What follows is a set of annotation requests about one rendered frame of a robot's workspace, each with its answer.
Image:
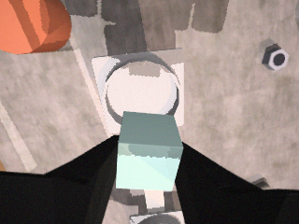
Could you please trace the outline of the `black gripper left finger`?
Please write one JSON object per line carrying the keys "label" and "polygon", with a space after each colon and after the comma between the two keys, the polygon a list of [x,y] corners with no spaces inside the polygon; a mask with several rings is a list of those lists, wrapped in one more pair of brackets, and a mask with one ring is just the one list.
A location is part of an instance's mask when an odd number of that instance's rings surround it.
{"label": "black gripper left finger", "polygon": [[45,174],[0,171],[0,224],[102,224],[119,135]]}

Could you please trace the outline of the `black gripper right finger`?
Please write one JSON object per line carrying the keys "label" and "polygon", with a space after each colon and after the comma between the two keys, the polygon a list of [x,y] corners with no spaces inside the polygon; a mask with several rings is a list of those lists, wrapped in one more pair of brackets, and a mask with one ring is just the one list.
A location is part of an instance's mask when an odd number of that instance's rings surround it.
{"label": "black gripper right finger", "polygon": [[299,224],[299,190],[261,189],[182,145],[175,185],[185,224]]}

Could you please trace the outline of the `grey hex nut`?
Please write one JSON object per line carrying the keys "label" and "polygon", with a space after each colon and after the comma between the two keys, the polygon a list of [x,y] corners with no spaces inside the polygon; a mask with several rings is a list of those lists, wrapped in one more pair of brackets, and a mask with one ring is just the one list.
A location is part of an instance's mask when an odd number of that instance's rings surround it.
{"label": "grey hex nut", "polygon": [[286,66],[289,56],[284,49],[270,49],[264,54],[262,64],[268,69],[279,70]]}

